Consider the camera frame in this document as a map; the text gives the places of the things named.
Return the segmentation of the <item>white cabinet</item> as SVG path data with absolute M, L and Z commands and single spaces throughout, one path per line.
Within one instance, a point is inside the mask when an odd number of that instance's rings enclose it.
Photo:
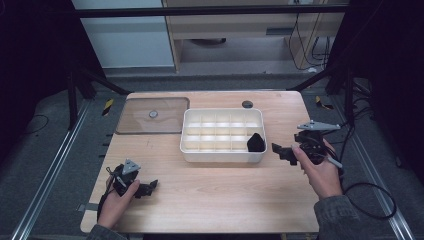
M 161 0 L 71 0 L 76 10 L 162 7 Z M 82 18 L 104 69 L 173 67 L 164 17 Z

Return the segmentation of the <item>metal floor rail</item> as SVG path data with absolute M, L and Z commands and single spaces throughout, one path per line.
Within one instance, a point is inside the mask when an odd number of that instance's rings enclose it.
M 81 103 L 81 109 L 77 113 L 77 120 L 74 126 L 67 131 L 59 149 L 50 164 L 47 173 L 39 185 L 34 198 L 28 206 L 25 214 L 19 221 L 15 230 L 13 231 L 10 240 L 27 240 L 39 215 L 43 209 L 45 202 L 50 195 L 50 192 L 56 182 L 56 179 L 61 172 L 63 164 L 65 163 L 70 150 L 72 149 L 74 142 L 79 135 L 81 127 L 86 119 L 88 110 L 91 106 L 91 100 L 83 100 Z
M 364 148 L 363 142 L 353 129 L 348 131 L 343 144 L 348 144 L 350 149 L 357 154 L 355 161 L 361 164 L 367 178 L 366 183 L 370 184 L 373 194 L 384 213 L 380 220 L 390 224 L 398 240 L 416 240 L 396 201 L 387 190 L 385 182 L 373 165 L 370 156 Z

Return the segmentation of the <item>light wooden cabinet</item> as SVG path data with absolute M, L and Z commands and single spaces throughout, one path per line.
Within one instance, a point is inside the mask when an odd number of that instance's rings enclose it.
M 320 5 L 341 4 L 348 0 L 161 0 L 165 7 Z M 277 37 L 286 39 L 295 66 L 310 66 L 313 44 L 319 37 L 337 35 L 342 13 L 243 14 L 168 16 L 170 38 L 219 39 Z

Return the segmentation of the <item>yellow black striped tape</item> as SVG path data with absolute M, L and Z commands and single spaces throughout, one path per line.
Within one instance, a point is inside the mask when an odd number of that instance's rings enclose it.
M 108 115 L 113 103 L 114 103 L 114 99 L 112 99 L 112 98 L 110 98 L 106 101 L 105 106 L 102 110 L 102 114 L 101 114 L 102 116 Z
M 334 107 L 331 104 L 324 104 L 319 96 L 315 97 L 315 103 L 317 107 L 327 109 L 327 110 L 333 110 Z

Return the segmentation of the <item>black metal stand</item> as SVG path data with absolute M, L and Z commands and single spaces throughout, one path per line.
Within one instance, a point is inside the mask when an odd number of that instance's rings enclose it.
M 67 71 L 66 77 L 69 104 L 69 130 L 72 130 L 76 126 L 78 120 L 76 91 L 79 90 L 84 99 L 93 99 L 96 96 L 96 90 L 91 84 L 92 81 L 101 84 L 119 95 L 130 94 L 129 90 L 115 85 L 105 77 L 89 71 L 86 68 L 71 68 Z
M 341 87 L 344 87 L 344 116 L 349 125 L 354 125 L 354 111 L 353 111 L 353 86 L 354 77 L 353 71 L 346 65 L 332 65 L 327 67 L 325 70 L 315 74 L 303 83 L 300 83 L 294 87 L 289 88 L 289 91 L 301 92 L 307 87 L 315 84 L 325 77 L 330 77 L 330 81 L 327 83 L 326 92 L 330 95 L 336 94 L 340 91 Z

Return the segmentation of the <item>person's left hand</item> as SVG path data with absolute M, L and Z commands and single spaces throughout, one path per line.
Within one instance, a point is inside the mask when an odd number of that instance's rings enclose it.
M 108 229 L 114 228 L 130 205 L 139 185 L 140 181 L 135 180 L 122 196 L 111 188 L 103 202 L 97 224 Z

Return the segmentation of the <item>black horizontal bar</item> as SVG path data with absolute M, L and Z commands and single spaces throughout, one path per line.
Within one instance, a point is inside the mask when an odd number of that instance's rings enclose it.
M 128 9 L 84 9 L 74 10 L 71 15 L 79 18 L 103 17 L 157 17 L 157 16 L 202 16 L 243 14 L 297 14 L 297 13 L 341 13 L 350 9 L 349 4 L 320 5 L 252 5 L 252 6 L 199 6 Z

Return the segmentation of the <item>white divided storage box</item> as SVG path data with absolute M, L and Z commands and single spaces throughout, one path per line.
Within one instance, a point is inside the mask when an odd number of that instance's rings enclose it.
M 244 108 L 188 109 L 180 140 L 180 150 L 187 162 L 258 163 L 264 152 L 249 152 L 247 141 L 259 133 L 266 135 L 262 112 Z

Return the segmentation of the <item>dark curtain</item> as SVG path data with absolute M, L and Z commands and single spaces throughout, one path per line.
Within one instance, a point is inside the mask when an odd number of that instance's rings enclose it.
M 57 17 L 53 29 L 42 23 L 46 10 L 73 8 L 72 0 L 0 0 L 0 164 L 18 142 L 38 102 L 67 88 L 54 33 L 71 47 L 83 67 L 104 74 L 80 20 Z
M 372 102 L 400 157 L 424 184 L 424 0 L 348 0 L 330 62 L 349 50 L 355 76 L 372 83 Z

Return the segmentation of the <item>transparent lid with knob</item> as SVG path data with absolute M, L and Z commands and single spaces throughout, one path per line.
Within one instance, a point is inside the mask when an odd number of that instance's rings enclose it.
M 122 135 L 180 134 L 187 97 L 127 99 L 115 132 Z

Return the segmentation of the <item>black sock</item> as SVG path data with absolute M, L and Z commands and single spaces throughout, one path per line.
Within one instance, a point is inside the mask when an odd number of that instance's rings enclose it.
M 265 141 L 259 133 L 254 133 L 247 141 L 247 149 L 249 152 L 264 152 Z

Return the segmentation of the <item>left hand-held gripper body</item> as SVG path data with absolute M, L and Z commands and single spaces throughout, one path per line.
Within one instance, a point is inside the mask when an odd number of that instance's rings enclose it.
M 113 188 L 119 196 L 123 196 L 136 179 L 141 167 L 130 159 L 118 165 L 113 171 Z

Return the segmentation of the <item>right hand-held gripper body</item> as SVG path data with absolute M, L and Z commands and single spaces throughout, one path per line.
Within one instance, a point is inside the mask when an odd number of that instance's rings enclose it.
M 339 124 L 310 120 L 307 123 L 299 124 L 297 128 L 300 132 L 294 135 L 295 141 L 313 164 L 321 164 L 327 156 L 330 156 L 330 161 L 335 161 L 337 156 L 332 149 L 326 146 L 323 135 L 325 131 L 339 130 L 341 128 Z

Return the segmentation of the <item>person's right hand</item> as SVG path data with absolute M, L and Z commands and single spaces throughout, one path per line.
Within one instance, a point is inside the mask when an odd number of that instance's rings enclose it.
M 343 194 L 338 167 L 329 160 L 328 156 L 319 165 L 315 165 L 299 146 L 292 145 L 291 148 L 320 200 Z

